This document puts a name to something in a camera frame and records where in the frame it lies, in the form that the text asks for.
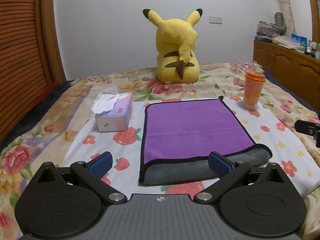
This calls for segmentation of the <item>white strawberry print cloth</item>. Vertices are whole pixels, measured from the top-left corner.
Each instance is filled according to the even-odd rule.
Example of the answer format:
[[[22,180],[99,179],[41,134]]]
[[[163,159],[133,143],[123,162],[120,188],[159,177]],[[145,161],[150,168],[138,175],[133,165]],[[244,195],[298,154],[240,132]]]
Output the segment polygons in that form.
[[[272,151],[267,163],[279,164],[301,196],[306,196],[319,186],[319,166],[298,137],[266,107],[258,105],[255,110],[247,110],[240,98],[226,97],[223,100],[254,142]],[[150,104],[153,103],[133,103],[133,119],[123,132],[99,132],[95,118],[89,119],[72,142],[63,165],[70,166],[76,161],[88,162],[103,152],[110,152],[113,166],[102,180],[127,197],[136,193],[194,196],[215,183],[217,178],[158,186],[139,183],[145,108]]]

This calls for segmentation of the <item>floral bed blanket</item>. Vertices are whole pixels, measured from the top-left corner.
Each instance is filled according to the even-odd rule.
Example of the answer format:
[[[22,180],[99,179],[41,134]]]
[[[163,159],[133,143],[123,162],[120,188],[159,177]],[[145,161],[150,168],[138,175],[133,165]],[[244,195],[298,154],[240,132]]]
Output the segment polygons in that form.
[[[164,85],[153,68],[90,76],[77,79],[47,96],[28,113],[13,138],[1,146],[1,239],[19,239],[21,231],[14,216],[15,205],[37,169],[45,161],[64,166],[72,142],[89,119],[91,107],[103,89],[117,86],[120,93],[132,93],[133,101],[154,103],[165,100],[240,98],[244,94],[245,72],[261,71],[256,63],[204,65],[196,83]],[[302,142],[319,166],[319,149],[311,136],[294,129],[297,120],[319,122],[316,112],[299,102],[268,78],[258,105],[266,107]],[[308,209],[301,228],[303,239],[319,239],[319,186],[304,196]]]

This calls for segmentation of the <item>clutter pile on cabinet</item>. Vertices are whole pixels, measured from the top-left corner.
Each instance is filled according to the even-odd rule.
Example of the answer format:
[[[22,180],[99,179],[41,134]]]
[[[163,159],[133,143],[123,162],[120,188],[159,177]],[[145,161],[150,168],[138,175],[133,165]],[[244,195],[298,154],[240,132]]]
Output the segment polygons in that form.
[[[319,43],[287,32],[284,16],[281,12],[274,15],[274,23],[259,21],[255,40],[274,43],[287,49],[295,50],[319,60]]]

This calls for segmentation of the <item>purple tissue box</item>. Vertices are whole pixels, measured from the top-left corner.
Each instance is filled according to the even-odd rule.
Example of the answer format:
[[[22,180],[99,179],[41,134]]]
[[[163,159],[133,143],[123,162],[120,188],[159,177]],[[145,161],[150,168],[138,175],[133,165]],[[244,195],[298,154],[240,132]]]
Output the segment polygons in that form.
[[[99,132],[123,132],[133,110],[132,93],[120,93],[117,86],[102,90],[91,107]]]

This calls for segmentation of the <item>purple grey microfiber towel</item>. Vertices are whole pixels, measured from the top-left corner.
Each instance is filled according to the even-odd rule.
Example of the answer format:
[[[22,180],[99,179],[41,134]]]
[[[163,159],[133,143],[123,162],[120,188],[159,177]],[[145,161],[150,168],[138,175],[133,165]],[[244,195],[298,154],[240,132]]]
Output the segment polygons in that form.
[[[160,102],[145,108],[139,183],[146,186],[187,183],[221,177],[209,155],[232,162],[267,163],[272,151],[257,144],[226,105],[217,99]]]

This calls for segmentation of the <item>orange plastic cup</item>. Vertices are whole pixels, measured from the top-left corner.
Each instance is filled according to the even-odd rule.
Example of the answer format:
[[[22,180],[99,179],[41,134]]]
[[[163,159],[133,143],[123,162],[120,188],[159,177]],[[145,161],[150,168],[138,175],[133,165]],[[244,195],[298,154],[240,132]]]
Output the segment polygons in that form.
[[[254,70],[246,72],[243,102],[248,109],[256,108],[265,81],[263,73]]]

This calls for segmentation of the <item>wooden sideboard cabinet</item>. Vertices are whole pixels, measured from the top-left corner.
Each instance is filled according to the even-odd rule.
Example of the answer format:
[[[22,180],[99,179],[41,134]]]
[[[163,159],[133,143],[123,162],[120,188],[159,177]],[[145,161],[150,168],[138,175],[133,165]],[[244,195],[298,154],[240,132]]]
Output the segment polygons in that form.
[[[253,60],[281,85],[319,111],[319,60],[273,43],[255,40]]]

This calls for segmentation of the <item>wooden slatted wardrobe door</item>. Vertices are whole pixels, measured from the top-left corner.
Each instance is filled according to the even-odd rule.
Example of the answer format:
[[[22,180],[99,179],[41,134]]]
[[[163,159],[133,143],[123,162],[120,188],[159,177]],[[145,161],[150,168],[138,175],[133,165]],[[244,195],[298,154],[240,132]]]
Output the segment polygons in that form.
[[[53,0],[1,0],[1,139],[65,80]]]

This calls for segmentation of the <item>white wall switch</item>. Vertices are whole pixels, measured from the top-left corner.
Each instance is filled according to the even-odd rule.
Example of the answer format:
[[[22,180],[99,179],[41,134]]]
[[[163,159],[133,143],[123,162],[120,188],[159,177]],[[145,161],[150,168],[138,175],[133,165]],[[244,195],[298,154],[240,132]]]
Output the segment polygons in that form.
[[[222,24],[222,18],[216,16],[209,16],[209,22],[211,24]]]

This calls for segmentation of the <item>yellow Pikachu plush toy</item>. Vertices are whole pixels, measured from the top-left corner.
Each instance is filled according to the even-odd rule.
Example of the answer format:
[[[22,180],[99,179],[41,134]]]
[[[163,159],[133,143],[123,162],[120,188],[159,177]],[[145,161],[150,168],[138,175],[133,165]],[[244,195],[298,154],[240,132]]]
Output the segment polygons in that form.
[[[194,10],[185,21],[178,18],[164,20],[151,9],[144,9],[143,14],[157,27],[159,80],[164,84],[196,82],[200,65],[194,54],[198,37],[194,25],[201,19],[202,9]]]

